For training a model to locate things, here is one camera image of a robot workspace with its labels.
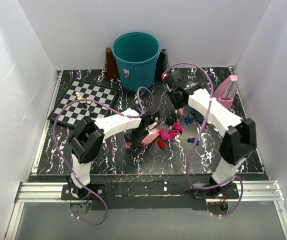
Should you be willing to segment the pink hand brush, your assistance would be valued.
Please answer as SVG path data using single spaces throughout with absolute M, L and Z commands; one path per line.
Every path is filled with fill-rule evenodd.
M 183 116 L 183 115 L 184 115 L 183 109 L 182 109 L 182 108 L 178 109 L 178 110 L 176 111 L 176 114 L 179 115 L 179 116 Z

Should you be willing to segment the pink dustpan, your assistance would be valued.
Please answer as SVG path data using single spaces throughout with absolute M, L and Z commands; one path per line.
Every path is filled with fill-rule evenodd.
M 143 138 L 139 143 L 138 145 L 143 145 L 143 146 L 147 146 L 151 143 L 153 143 L 158 137 L 159 137 L 159 130 L 154 128 L 152 131 L 150 131 L 148 133 L 148 135 Z M 128 140 L 126 143 L 125 143 L 125 147 L 126 148 L 130 148 L 131 146 L 133 145 L 133 142 Z

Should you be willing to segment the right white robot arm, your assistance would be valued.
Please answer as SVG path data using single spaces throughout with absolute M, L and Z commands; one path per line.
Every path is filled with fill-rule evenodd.
M 223 137 L 219 152 L 220 162 L 209 179 L 209 186 L 191 184 L 194 190 L 210 191 L 220 199 L 228 192 L 228 185 L 243 162 L 257 148 L 255 122 L 243 119 L 221 105 L 212 94 L 198 84 L 186 80 L 180 71 L 164 74 L 168 96 L 175 109 L 189 106 L 211 122 Z

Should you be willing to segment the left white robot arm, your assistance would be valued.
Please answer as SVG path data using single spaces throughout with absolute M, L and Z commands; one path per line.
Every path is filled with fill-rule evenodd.
M 126 145 L 137 147 L 160 125 L 158 109 L 153 107 L 141 117 L 138 113 L 138 109 L 129 108 L 121 114 L 104 118 L 86 116 L 77 124 L 68 140 L 73 173 L 67 182 L 74 197 L 84 200 L 89 196 L 90 168 L 100 152 L 103 141 L 113 135 L 124 133 Z

